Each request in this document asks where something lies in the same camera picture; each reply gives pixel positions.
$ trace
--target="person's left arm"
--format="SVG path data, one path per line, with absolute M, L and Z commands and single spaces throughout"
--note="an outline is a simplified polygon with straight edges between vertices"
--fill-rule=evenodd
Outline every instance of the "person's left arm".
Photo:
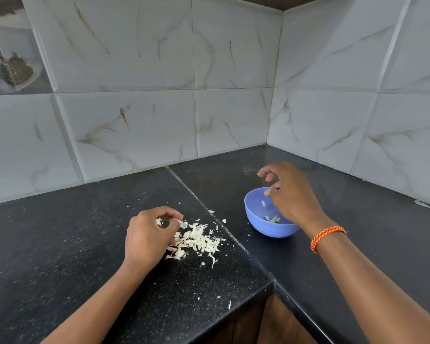
M 170 219 L 160 228 L 157 218 Z M 131 218 L 126 235 L 126 256 L 118 271 L 76 312 L 57 327 L 42 344 L 101 343 L 126 302 L 145 276 L 161 260 L 183 215 L 162 206 L 141 211 Z

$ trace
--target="kitchen counter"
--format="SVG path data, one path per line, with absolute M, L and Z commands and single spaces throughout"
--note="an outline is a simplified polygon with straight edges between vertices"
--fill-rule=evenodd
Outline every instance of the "kitchen counter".
M 41 341 L 120 266 L 130 217 L 163 204 L 189 222 L 200 218 L 221 226 L 226 219 L 228 230 L 216 232 L 227 239 L 215 255 L 219 261 L 212 269 L 209 257 L 192 251 L 181 261 L 161 261 L 126 304 L 105 343 L 190 343 L 243 305 L 268 296 L 273 287 L 320 343 L 366 343 L 304 233 L 274 239 L 248 223 L 243 198 L 267 185 L 256 173 L 273 161 L 289 161 L 306 171 L 327 214 L 430 313 L 430 209 L 258 146 L 180 163 L 172 171 L 160 168 L 1 203 L 0 343 Z
M 46 337 L 118 269 L 129 219 L 160 205 L 215 227 L 165 168 L 1 203 L 0 343 Z M 193 250 L 184 260 L 161 261 L 104 343 L 189 343 L 247 302 L 271 294 L 271 276 L 222 228 L 214 236 L 226 241 L 213 269 L 207 254 L 198 257 Z
M 308 173 L 325 212 L 356 246 L 430 313 L 430 209 L 413 199 L 271 146 L 171 167 L 195 195 L 227 220 L 236 239 L 275 277 L 282 301 L 321 343 L 367 343 L 342 294 L 302 231 L 275 239 L 247 220 L 243 198 L 267 186 L 256 173 L 288 161 Z

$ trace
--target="decorative tile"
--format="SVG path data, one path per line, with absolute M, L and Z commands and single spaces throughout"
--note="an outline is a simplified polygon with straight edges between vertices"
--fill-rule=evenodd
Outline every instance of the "decorative tile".
M 264 144 L 272 88 L 196 90 L 198 155 Z
M 268 144 L 349 172 L 375 93 L 275 88 Z
M 430 93 L 430 0 L 412 0 L 381 91 Z
M 21 0 L 0 0 L 0 94 L 52 93 Z
M 0 96 L 0 201 L 81 181 L 58 113 L 52 94 Z
M 430 203 L 430 96 L 379 94 L 350 173 Z
M 196 88 L 274 84 L 282 12 L 238 0 L 193 0 Z
M 55 92 L 194 88 L 191 0 L 23 0 Z
M 56 96 L 87 181 L 196 158 L 192 90 Z
M 378 92 L 405 0 L 318 0 L 287 11 L 275 86 Z

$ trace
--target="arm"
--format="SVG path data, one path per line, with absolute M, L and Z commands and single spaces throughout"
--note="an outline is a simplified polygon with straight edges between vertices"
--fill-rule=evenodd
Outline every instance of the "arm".
M 167 228 L 156 223 L 160 217 L 171 220 Z M 144 277 L 161 260 L 182 218 L 182 214 L 165 206 L 134 216 L 127 229 L 126 256 L 120 269 L 42 344 L 101 343 Z
M 270 164 L 259 176 L 272 181 L 265 195 L 310 239 L 337 226 L 322 210 L 305 173 L 289 163 Z M 342 233 L 327 235 L 318 252 L 333 275 L 368 341 L 372 344 L 430 344 L 430 315 L 381 272 Z

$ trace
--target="bowl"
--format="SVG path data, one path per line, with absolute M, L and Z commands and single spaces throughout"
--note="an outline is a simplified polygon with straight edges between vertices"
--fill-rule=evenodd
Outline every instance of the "bowl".
M 264 195 L 264 191 L 268 188 L 254 189 L 245 196 L 244 204 L 248 220 L 258 232 L 268 237 L 289 237 L 296 233 L 300 227 L 283 217 L 272 203 L 271 198 Z M 269 219 L 277 216 L 280 217 L 280 221 L 277 223 L 269 222 L 264 216 L 269 216 Z

